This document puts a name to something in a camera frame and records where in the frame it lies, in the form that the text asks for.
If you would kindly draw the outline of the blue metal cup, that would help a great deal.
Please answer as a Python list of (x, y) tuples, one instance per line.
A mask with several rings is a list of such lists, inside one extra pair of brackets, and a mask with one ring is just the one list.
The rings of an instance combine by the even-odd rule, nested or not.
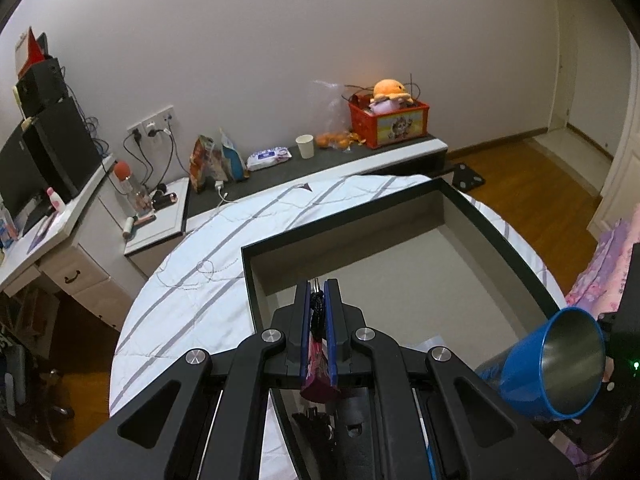
[(501, 399), (533, 420), (582, 416), (596, 398), (606, 364), (596, 319), (565, 308), (475, 370)]

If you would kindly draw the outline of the black remote control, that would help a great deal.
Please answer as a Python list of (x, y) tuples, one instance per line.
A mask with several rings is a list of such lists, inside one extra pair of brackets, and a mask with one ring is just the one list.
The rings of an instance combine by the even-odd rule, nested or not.
[(337, 454), (344, 479), (383, 479), (374, 402), (367, 388), (352, 389), (336, 404)]

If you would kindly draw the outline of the pink floral quilt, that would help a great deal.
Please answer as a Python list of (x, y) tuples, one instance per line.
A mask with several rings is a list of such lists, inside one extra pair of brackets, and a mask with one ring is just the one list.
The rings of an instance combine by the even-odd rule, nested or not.
[[(595, 319), (605, 307), (612, 307), (622, 296), (631, 248), (639, 245), (639, 214), (620, 220), (603, 233), (587, 269), (565, 296), (570, 307), (589, 312)], [(579, 479), (637, 479), (637, 465), (574, 465)]]

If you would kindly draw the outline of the white striped bed cover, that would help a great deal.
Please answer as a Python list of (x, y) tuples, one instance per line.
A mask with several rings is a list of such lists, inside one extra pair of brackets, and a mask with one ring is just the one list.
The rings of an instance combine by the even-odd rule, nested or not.
[(232, 349), (254, 332), (243, 247), (425, 180), (352, 176), (285, 184), (211, 212), (134, 300), (114, 354), (110, 412), (121, 410), (184, 352)]

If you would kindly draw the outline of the white low side cabinet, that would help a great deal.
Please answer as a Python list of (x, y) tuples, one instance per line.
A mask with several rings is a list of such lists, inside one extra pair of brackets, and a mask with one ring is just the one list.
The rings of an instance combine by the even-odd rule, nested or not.
[(186, 202), (190, 182), (181, 178), (167, 185), (167, 192), (177, 196), (175, 203), (155, 211), (155, 219), (136, 226), (134, 236), (125, 245), (124, 255), (147, 278), (179, 245), (186, 232)]

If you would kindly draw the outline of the orange cap clear bottle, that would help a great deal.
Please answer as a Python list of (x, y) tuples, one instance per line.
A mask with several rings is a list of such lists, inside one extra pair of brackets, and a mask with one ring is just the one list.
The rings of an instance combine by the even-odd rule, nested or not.
[(152, 202), (145, 187), (132, 173), (129, 165), (123, 160), (116, 162), (114, 175), (119, 180), (122, 192), (125, 193), (130, 206), (137, 216), (142, 217), (152, 211)]

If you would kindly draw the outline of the small pink white bottle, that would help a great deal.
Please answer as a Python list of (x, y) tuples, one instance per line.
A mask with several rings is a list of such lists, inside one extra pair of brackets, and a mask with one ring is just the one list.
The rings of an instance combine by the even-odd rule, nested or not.
[(51, 206), (54, 208), (54, 210), (58, 214), (62, 214), (62, 212), (66, 208), (66, 203), (64, 203), (64, 200), (62, 200), (60, 194), (55, 192), (53, 188), (47, 188), (47, 196), (49, 197)]

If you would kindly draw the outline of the colourful snack bag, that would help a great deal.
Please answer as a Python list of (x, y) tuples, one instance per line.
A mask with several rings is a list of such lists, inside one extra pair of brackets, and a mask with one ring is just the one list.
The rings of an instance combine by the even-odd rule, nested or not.
[(196, 139), (190, 155), (189, 178), (195, 193), (204, 190), (207, 178), (212, 178), (215, 182), (228, 181), (221, 150), (216, 148), (212, 138), (199, 136)]

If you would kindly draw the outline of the dark bedside shelf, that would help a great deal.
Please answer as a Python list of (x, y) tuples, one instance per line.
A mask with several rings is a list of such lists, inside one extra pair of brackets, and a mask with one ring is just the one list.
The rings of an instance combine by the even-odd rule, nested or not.
[(356, 146), (348, 152), (319, 150), (311, 159), (303, 159), (299, 152), (283, 164), (254, 172), (247, 180), (224, 186), (228, 200), (233, 203), (245, 197), (287, 188), (290, 185), (322, 181), (354, 174), (380, 174), (387, 168), (401, 174), (437, 174), (444, 166), (448, 145), (428, 134), (399, 144), (371, 150)]

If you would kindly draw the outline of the blue white snack bag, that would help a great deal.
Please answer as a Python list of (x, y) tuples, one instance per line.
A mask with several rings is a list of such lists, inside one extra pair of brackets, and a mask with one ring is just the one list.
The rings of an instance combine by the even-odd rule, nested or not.
[(222, 154), (227, 162), (230, 178), (235, 182), (247, 180), (250, 177), (250, 173), (240, 152), (236, 149), (230, 136), (224, 132), (224, 129), (220, 128), (219, 131)]

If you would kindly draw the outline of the wet wipes pack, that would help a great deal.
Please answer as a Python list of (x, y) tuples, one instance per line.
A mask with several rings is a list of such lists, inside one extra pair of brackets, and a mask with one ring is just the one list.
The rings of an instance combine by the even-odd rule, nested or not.
[(248, 156), (246, 168), (250, 170), (250, 172), (254, 172), (277, 166), (282, 164), (282, 162), (288, 162), (291, 158), (291, 152), (284, 146), (267, 148), (266, 150), (261, 150)]

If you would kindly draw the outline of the black computer monitor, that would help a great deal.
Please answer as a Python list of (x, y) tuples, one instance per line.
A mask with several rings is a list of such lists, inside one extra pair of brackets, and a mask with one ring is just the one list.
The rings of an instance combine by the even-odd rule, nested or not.
[(24, 230), (38, 222), (50, 208), (44, 182), (16, 126), (1, 149), (1, 197), (13, 220)]

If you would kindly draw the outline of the red toy crate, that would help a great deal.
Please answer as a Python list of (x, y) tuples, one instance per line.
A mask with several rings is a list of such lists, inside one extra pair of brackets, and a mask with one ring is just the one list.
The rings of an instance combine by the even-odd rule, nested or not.
[(431, 107), (426, 103), (416, 101), (413, 106), (377, 115), (353, 102), (347, 105), (352, 131), (368, 148), (384, 148), (427, 135)]

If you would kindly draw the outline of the orange plush toy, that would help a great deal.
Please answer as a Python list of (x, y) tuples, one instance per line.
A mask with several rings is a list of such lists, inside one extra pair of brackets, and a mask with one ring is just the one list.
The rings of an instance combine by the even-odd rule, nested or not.
[(407, 104), (413, 103), (411, 94), (404, 84), (396, 79), (381, 79), (373, 87), (371, 104), (378, 104), (384, 101), (397, 101)]

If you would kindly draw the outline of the black metal bracket plate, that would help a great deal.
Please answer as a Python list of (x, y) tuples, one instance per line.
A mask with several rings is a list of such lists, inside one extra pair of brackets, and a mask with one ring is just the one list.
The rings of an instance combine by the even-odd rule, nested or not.
[(485, 183), (486, 180), (465, 162), (452, 165), (451, 185), (458, 191), (469, 193)]

